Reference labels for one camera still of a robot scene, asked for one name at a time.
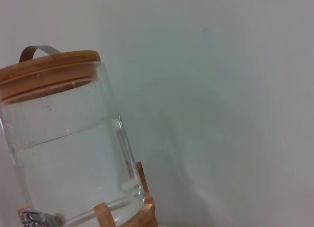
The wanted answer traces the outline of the chrome faucet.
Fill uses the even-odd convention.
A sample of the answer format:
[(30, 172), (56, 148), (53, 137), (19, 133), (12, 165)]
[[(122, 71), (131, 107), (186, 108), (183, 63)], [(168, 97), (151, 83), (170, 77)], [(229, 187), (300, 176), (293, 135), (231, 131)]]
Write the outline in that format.
[(21, 227), (64, 227), (65, 217), (60, 214), (48, 214), (25, 208), (20, 213)]

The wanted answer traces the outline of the wooden dispenser stand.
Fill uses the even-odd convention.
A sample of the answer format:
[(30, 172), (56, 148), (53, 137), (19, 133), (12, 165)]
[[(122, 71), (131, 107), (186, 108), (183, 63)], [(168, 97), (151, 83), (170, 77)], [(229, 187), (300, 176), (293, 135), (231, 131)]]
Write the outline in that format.
[[(133, 217), (122, 223), (119, 218), (113, 218), (112, 216), (115, 211), (127, 207), (127, 202), (115, 205), (111, 204), (110, 206), (107, 206), (105, 203), (100, 203), (94, 206), (92, 211), (79, 215), (79, 217), (75, 218), (73, 221), (66, 220), (64, 227), (158, 227), (155, 216), (155, 202), (153, 197), (149, 194), (142, 164), (138, 162), (136, 166), (145, 191), (145, 198), (144, 205)], [(19, 219), (20, 213), (25, 208), (29, 207), (26, 205), (17, 210)]]

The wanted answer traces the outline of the glass water dispenser jar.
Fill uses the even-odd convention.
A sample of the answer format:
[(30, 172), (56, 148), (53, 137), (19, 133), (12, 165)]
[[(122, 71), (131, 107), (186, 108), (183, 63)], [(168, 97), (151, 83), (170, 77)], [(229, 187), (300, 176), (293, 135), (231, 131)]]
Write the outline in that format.
[(120, 226), (144, 205), (102, 62), (38, 70), (0, 82), (0, 119), (28, 206), (89, 227), (105, 203)]

